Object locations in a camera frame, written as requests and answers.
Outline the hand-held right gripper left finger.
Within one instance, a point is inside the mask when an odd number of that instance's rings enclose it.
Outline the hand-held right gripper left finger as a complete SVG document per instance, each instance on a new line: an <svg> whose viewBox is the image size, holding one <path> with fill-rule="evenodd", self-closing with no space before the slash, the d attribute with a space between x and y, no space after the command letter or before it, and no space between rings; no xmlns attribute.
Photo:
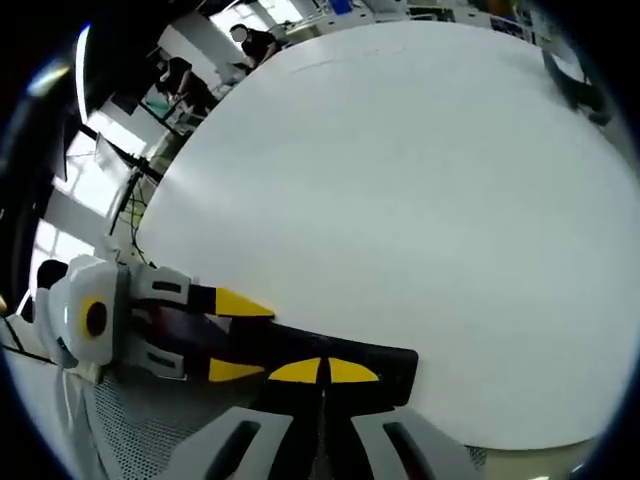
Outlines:
<svg viewBox="0 0 640 480"><path fill-rule="evenodd" d="M181 442L170 479L307 479L317 454L326 360L273 371L248 407L231 407Z"/></svg>

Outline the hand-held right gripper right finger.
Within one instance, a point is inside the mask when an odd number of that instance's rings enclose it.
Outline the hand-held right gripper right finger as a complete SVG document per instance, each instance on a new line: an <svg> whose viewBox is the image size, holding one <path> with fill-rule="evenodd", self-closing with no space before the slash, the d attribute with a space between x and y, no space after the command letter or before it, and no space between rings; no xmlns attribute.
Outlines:
<svg viewBox="0 0 640 480"><path fill-rule="evenodd" d="M336 479L479 479L461 443L399 407L369 368L328 359L326 448Z"/></svg>

